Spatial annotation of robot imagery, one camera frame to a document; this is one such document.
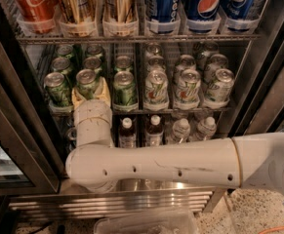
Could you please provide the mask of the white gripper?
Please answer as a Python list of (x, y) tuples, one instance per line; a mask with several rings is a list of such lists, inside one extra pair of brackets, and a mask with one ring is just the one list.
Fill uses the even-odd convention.
[(104, 77), (100, 78), (95, 91), (95, 99), (87, 100), (72, 89), (74, 106), (74, 126), (78, 137), (110, 137), (112, 127), (111, 96)]

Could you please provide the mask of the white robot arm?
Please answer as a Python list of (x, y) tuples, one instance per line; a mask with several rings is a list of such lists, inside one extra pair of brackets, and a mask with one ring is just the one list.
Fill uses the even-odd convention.
[(110, 121), (111, 109), (100, 99), (84, 101), (74, 111), (77, 145), (65, 170), (91, 191), (104, 192), (119, 179), (148, 178), (284, 196), (284, 133), (123, 149), (111, 144)]

